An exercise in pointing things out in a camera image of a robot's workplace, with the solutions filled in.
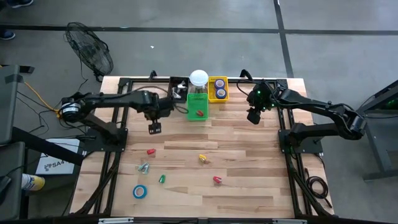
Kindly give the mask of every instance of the shoe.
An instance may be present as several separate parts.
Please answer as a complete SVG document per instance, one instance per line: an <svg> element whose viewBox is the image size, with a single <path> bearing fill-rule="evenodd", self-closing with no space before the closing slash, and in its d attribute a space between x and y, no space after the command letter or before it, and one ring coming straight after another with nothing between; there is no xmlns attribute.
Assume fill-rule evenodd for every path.
<svg viewBox="0 0 398 224"><path fill-rule="evenodd" d="M13 9L19 7L30 6L34 0L15 0L14 3L9 4Z"/></svg>
<svg viewBox="0 0 398 224"><path fill-rule="evenodd" d="M6 30L2 34L0 34L0 40L12 40L15 38L15 33Z"/></svg>

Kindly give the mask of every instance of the wooden tabletop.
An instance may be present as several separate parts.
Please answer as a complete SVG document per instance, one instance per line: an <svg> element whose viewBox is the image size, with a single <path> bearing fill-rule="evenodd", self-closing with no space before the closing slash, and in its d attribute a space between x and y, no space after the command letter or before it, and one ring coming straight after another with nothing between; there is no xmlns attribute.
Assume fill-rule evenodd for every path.
<svg viewBox="0 0 398 224"><path fill-rule="evenodd" d="M116 93L119 78L104 77L101 91ZM303 79L287 81L290 89L306 96ZM135 83L133 88L146 85L153 83ZM168 83L156 85L166 90L168 87ZM252 84L239 84L239 87L250 92ZM148 90L165 96L161 90ZM162 133L155 135L149 135L150 121L146 121L142 113L129 110L129 137L121 157L112 216L294 217L285 157L280 152L277 138L280 129L277 111L262 113L260 123L253 125L246 119L249 108L246 96L236 85L229 84L229 97L226 103L210 103L207 121L187 121L184 114L173 111L168 118L159 120ZM95 115L111 121L112 113L111 108L97 109ZM296 122L312 124L309 112L294 110L294 118ZM152 148L157 151L150 157L146 150ZM205 155L209 163L202 164L199 154ZM97 187L103 157L103 152L95 152L83 161L71 212L81 208ZM302 157L310 175L326 181L320 160L311 154ZM150 164L147 175L137 171L137 167L145 162ZM162 174L166 176L164 184L158 182ZM221 177L222 185L215 185L213 176ZM144 199L132 196L137 184L147 187L148 194ZM108 188L104 192L102 205L106 203ZM297 192L300 208L304 211L302 192ZM324 200L320 203L333 213Z"/></svg>

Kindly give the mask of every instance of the blue tape roll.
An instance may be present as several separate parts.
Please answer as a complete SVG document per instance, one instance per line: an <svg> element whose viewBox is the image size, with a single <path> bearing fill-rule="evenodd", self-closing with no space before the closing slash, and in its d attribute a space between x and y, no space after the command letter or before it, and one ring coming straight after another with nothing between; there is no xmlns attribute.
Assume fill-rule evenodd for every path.
<svg viewBox="0 0 398 224"><path fill-rule="evenodd" d="M224 89L217 90L216 97L217 97L217 99L224 99L226 97L226 90L224 90Z"/></svg>
<svg viewBox="0 0 398 224"><path fill-rule="evenodd" d="M220 88L224 88L225 87L225 82L222 79L217 79L214 82L214 87L216 88L216 90L220 89Z"/></svg>
<svg viewBox="0 0 398 224"><path fill-rule="evenodd" d="M142 195L138 195L137 191L139 189L142 189ZM133 190L132 190L132 194L136 199L142 199L147 195L147 188L144 185L137 185Z"/></svg>

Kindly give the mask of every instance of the green basket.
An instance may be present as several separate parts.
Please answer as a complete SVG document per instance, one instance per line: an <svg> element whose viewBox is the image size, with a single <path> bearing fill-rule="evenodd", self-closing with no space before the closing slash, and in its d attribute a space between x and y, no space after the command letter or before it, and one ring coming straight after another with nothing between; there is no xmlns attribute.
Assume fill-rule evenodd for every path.
<svg viewBox="0 0 398 224"><path fill-rule="evenodd" d="M187 119L190 121L206 121L209 117L209 101L207 93L189 93L187 96ZM201 110L203 116L197 115Z"/></svg>

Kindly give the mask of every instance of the yellow container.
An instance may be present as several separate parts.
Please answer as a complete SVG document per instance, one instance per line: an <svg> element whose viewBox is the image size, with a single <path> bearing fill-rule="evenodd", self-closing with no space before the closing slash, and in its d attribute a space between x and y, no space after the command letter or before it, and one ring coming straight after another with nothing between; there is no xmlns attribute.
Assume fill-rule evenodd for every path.
<svg viewBox="0 0 398 224"><path fill-rule="evenodd" d="M225 82L226 97L224 99L218 99L216 97L216 88L214 87L214 82L216 80L222 79ZM228 77L209 77L209 82L207 85L207 93L210 103L222 103L229 100L229 90L228 90Z"/></svg>

